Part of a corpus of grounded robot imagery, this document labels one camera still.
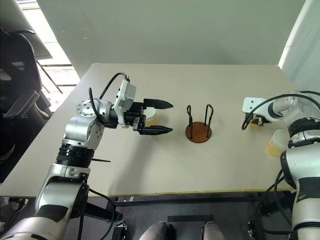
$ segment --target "translucent yellow cup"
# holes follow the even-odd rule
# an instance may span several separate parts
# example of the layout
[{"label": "translucent yellow cup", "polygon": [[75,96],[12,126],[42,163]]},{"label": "translucent yellow cup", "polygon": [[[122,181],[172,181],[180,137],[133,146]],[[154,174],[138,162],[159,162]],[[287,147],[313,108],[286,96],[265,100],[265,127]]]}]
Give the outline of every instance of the translucent yellow cup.
[{"label": "translucent yellow cup", "polygon": [[143,115],[145,115],[145,126],[146,127],[150,127],[152,125],[158,125],[156,110],[153,107],[147,107],[143,111]]},{"label": "translucent yellow cup", "polygon": [[270,157],[280,158],[280,155],[288,149],[289,139],[290,137],[287,130],[276,130],[265,147],[265,153]]}]

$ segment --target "gray wall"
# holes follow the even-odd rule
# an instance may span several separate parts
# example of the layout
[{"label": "gray wall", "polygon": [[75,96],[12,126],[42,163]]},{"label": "gray wall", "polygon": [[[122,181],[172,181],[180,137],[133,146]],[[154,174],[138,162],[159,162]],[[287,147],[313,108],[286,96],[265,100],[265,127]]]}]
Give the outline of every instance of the gray wall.
[{"label": "gray wall", "polygon": [[38,0],[82,76],[92,63],[279,62],[304,0]]}]

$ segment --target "chair armrest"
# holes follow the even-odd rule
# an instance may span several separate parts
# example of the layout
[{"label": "chair armrest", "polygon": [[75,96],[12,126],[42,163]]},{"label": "chair armrest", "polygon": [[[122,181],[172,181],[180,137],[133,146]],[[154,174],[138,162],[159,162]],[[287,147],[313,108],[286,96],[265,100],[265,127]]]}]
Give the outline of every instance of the chair armrest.
[{"label": "chair armrest", "polygon": [[35,104],[38,98],[39,94],[36,91],[25,92],[18,97],[12,107],[3,116],[3,119],[15,120],[21,118]]}]

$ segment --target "table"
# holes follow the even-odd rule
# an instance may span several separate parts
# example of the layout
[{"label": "table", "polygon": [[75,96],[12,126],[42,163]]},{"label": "table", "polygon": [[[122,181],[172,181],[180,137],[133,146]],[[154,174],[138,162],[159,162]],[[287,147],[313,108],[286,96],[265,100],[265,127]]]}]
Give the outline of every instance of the table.
[{"label": "table", "polygon": [[[132,128],[104,130],[91,162],[88,184],[109,196],[172,193],[261,192],[275,180],[281,165],[265,154],[265,146],[281,122],[261,129],[241,130],[245,97],[269,98],[294,89],[275,65],[172,65],[95,63],[57,109],[0,187],[1,196],[35,197],[61,146],[65,126],[77,104],[88,98],[88,87],[98,97],[116,72],[129,75],[137,86],[135,101],[143,98],[170,102],[158,110],[159,125],[173,131],[144,136]],[[115,101],[117,79],[105,99]],[[187,105],[194,121],[204,121],[211,104],[212,137],[197,144],[187,140]],[[286,183],[280,190],[288,189]]]}]

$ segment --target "floor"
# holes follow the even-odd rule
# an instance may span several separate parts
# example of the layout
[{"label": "floor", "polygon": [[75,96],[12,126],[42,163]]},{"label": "floor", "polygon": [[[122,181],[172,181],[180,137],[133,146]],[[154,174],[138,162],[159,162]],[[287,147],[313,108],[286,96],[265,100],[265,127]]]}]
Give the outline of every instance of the floor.
[{"label": "floor", "polygon": [[[159,198],[177,198],[177,196],[159,196]],[[135,197],[134,200],[145,200],[148,197]],[[92,204],[105,207],[106,201],[100,197],[91,197],[88,200]],[[123,213],[123,219],[128,226],[128,240],[138,240],[144,231],[153,223],[167,221],[168,216],[180,215],[213,215],[214,222],[218,224],[224,233],[226,240],[249,240],[249,220],[253,220],[256,202],[232,202],[232,203],[199,203],[199,204],[159,204],[148,206],[118,207],[117,211]],[[28,206],[18,215],[15,223],[20,219],[34,214],[34,199],[30,199]],[[1,222],[6,221],[11,215],[11,210],[6,205],[5,198],[1,198]],[[177,240],[200,240],[201,229],[204,224],[197,222],[174,222]],[[272,230],[288,230],[288,225],[279,213],[264,217],[265,228]],[[94,218],[84,217],[82,240],[98,240],[109,227],[109,223]],[[63,240],[76,240],[79,229],[79,219],[71,219]],[[111,233],[105,238],[110,240]],[[286,236],[266,235],[266,240],[286,240]]]}]

